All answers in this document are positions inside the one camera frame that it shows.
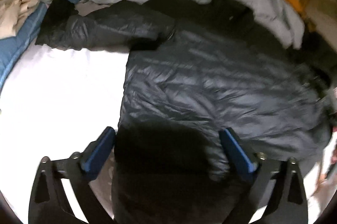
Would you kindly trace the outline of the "black puffer jacket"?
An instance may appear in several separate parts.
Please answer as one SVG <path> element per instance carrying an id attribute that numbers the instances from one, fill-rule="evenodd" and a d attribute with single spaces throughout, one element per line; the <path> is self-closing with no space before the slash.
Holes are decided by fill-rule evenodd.
<path id="1" fill-rule="evenodd" d="M 81 16 L 53 0 L 37 44 L 130 51 L 114 147 L 118 223 L 219 223 L 248 184 L 220 132 L 307 174 L 332 135 L 330 79 L 290 60 L 234 0 L 122 0 Z"/>

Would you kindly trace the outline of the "beige crumpled cloth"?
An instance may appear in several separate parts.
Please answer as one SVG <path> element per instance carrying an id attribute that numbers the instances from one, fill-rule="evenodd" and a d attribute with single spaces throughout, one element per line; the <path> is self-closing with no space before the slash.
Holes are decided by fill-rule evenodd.
<path id="1" fill-rule="evenodd" d="M 16 36 L 38 4 L 39 0 L 1 0 L 1 39 Z"/>

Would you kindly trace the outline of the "blue quilt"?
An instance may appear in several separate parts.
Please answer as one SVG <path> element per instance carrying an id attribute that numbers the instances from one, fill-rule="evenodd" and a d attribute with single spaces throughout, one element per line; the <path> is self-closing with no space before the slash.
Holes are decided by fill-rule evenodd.
<path id="1" fill-rule="evenodd" d="M 1 39 L 1 90 L 21 55 L 37 38 L 46 12 L 47 5 L 39 3 L 37 9 L 29 15 L 15 37 Z"/>

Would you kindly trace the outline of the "black clothes pile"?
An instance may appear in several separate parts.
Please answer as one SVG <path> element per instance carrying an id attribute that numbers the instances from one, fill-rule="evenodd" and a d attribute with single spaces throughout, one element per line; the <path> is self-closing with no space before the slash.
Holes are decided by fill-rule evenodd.
<path id="1" fill-rule="evenodd" d="M 336 51 L 318 32 L 305 31 L 299 49 L 286 49 L 288 58 L 306 64 L 327 87 L 336 88 Z"/>

